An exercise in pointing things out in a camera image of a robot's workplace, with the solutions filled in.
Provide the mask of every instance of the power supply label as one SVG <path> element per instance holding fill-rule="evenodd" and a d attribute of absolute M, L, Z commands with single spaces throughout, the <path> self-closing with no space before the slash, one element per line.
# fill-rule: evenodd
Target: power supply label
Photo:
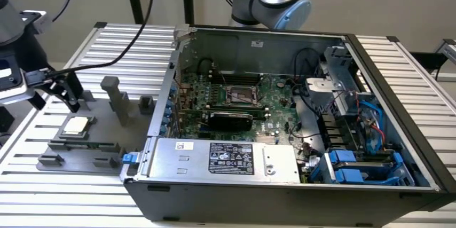
<path fill-rule="evenodd" d="M 253 175 L 252 145 L 211 143 L 209 172 L 227 175 Z"/>

